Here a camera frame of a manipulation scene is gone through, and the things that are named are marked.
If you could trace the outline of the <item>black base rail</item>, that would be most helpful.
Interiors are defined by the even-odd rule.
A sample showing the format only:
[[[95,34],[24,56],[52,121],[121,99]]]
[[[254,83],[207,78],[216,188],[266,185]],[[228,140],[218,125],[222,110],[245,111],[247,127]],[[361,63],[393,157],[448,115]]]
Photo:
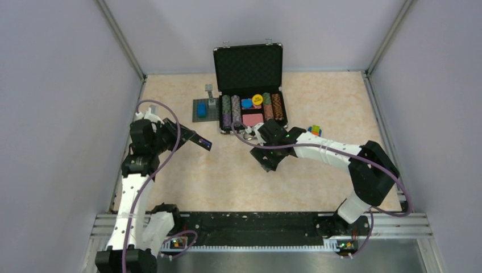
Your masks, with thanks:
[[[319,212],[182,212],[160,252],[352,252],[371,229],[369,217],[353,224]]]

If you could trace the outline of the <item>grey lego baseplate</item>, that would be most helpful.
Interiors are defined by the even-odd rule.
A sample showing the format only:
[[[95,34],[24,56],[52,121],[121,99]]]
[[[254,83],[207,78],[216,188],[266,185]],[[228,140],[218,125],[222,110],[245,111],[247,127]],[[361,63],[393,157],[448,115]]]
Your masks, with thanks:
[[[192,122],[210,122],[219,120],[219,102],[214,99],[214,104],[209,104],[208,98],[192,101]]]

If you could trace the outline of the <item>black remote control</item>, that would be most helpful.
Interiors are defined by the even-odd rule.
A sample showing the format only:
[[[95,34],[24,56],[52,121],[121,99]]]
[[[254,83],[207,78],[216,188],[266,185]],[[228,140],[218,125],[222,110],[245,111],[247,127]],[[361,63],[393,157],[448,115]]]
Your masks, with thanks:
[[[212,148],[212,143],[211,141],[199,136],[198,134],[195,134],[190,138],[190,141],[195,143],[196,145],[202,147],[203,149],[210,151]]]

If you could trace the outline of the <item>green purple chip stack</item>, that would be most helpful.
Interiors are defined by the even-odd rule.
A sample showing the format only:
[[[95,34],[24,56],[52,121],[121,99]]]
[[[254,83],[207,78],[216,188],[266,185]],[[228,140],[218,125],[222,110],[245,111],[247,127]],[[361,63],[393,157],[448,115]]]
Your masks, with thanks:
[[[230,128],[231,126],[231,98],[228,95],[222,96],[222,128]]]

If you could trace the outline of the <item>grey lego tower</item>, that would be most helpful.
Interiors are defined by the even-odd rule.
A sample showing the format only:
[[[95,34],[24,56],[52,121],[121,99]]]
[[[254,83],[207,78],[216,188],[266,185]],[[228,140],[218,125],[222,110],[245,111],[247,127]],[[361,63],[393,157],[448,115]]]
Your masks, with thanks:
[[[213,85],[206,84],[205,85],[205,92],[208,95],[208,107],[209,109],[216,109],[217,108],[217,100],[213,95]]]

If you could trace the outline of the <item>blue lego brick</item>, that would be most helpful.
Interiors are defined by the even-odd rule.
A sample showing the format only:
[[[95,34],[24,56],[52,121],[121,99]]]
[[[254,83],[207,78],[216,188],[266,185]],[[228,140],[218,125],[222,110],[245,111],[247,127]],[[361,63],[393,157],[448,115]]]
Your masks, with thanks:
[[[207,117],[207,106],[205,103],[199,103],[197,105],[197,117],[206,118]]]

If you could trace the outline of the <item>green orange chip stack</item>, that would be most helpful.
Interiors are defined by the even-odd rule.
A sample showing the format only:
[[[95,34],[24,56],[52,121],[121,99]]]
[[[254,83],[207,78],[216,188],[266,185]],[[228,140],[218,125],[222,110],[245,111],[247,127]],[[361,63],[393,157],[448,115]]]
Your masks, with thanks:
[[[262,96],[263,96],[264,120],[268,121],[270,119],[274,119],[271,94],[268,92],[265,92],[262,94]]]

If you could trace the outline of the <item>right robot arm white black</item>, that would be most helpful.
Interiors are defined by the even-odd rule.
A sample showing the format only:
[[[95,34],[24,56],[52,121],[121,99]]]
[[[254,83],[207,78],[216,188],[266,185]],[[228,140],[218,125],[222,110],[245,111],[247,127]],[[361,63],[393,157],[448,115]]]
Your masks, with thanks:
[[[400,178],[400,173],[384,149],[372,140],[362,145],[336,142],[300,127],[289,131],[273,120],[248,127],[258,145],[252,156],[267,171],[275,171],[288,156],[311,159],[349,174],[353,191],[335,211],[334,229],[349,234],[356,220],[379,206]]]

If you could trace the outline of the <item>blue round chip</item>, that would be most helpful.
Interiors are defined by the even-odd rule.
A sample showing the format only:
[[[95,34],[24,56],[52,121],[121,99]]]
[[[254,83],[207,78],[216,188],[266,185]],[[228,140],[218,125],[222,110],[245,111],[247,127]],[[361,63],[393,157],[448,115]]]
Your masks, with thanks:
[[[243,99],[241,100],[241,108],[242,110],[251,109],[253,107],[253,103],[251,99]]]

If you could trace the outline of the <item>orange brown chip stack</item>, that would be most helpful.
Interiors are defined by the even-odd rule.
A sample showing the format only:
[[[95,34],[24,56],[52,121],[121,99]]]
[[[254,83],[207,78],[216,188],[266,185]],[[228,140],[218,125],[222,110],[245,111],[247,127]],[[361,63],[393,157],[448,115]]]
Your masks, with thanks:
[[[272,94],[272,107],[275,120],[282,121],[284,119],[284,115],[282,112],[282,103],[279,94]]]

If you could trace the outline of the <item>colourful toy block car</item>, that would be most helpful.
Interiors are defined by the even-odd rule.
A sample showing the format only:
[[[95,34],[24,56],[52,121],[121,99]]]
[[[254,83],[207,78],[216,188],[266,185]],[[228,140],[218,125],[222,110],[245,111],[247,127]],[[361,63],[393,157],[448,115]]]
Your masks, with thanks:
[[[322,129],[318,125],[312,125],[308,128],[308,132],[320,137],[322,135]]]

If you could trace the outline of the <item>yellow round chip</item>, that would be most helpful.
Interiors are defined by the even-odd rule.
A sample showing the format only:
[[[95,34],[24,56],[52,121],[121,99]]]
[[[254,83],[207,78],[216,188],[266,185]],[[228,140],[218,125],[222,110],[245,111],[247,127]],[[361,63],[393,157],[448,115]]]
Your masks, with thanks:
[[[253,105],[261,105],[263,103],[263,96],[261,94],[255,94],[252,97],[252,103]]]

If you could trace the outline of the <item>pink card deck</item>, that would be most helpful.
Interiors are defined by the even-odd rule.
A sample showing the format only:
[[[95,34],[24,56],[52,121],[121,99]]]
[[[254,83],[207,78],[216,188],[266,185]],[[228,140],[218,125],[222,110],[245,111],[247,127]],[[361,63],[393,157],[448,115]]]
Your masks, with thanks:
[[[255,114],[243,114],[242,115],[242,122],[244,125],[252,127],[257,125],[258,123],[263,122],[263,115],[262,113],[255,113]]]

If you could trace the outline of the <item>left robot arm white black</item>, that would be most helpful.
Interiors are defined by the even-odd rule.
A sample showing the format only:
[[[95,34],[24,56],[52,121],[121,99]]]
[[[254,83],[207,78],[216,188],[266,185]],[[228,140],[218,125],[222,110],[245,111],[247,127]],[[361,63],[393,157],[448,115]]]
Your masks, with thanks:
[[[162,204],[146,220],[147,200],[162,167],[159,155],[196,140],[197,133],[168,118],[141,118],[130,124],[130,138],[130,152],[121,165],[122,193],[113,232],[95,256],[98,272],[156,272],[163,242],[182,228],[175,205]]]

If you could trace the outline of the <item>black poker chip case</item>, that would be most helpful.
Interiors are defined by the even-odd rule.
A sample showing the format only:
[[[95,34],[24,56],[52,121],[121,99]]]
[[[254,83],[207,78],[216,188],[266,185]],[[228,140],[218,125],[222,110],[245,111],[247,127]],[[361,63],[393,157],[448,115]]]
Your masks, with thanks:
[[[241,99],[255,94],[279,94],[282,120],[286,128],[288,117],[282,93],[283,44],[250,44],[217,47],[213,49],[219,103],[223,96]]]

